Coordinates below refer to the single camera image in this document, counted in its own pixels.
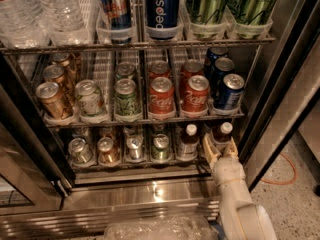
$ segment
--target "floor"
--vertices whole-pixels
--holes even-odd
[[[282,153],[292,161],[296,179],[292,180],[295,174],[290,163],[279,156],[253,190],[252,198],[267,210],[278,240],[320,240],[320,197],[313,191],[316,183],[320,183],[320,164],[299,133],[292,137]]]

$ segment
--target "refrigerator bottom panel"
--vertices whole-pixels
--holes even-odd
[[[216,220],[212,178],[132,182],[74,189],[56,212],[0,217],[0,239],[59,239],[102,234],[109,223],[201,215]]]

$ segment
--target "red soda can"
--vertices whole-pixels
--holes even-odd
[[[174,87],[169,78],[155,78],[150,84],[149,93],[151,113],[167,114],[174,110]]]
[[[167,62],[163,60],[153,61],[149,68],[149,78],[150,80],[155,79],[157,77],[167,77],[169,78],[171,75],[170,67]]]
[[[200,112],[206,109],[209,94],[209,81],[204,76],[192,76],[186,84],[182,109]]]
[[[192,76],[204,75],[203,66],[198,60],[189,59],[187,60],[180,69],[180,83],[179,83],[179,94],[180,99],[184,98],[186,84],[188,79]]]

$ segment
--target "beverage cooler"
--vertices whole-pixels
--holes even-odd
[[[204,134],[231,126],[252,190],[319,97],[319,0],[256,0],[257,24],[238,0],[78,0],[65,29],[48,1],[35,43],[0,27],[1,238],[219,221]]]

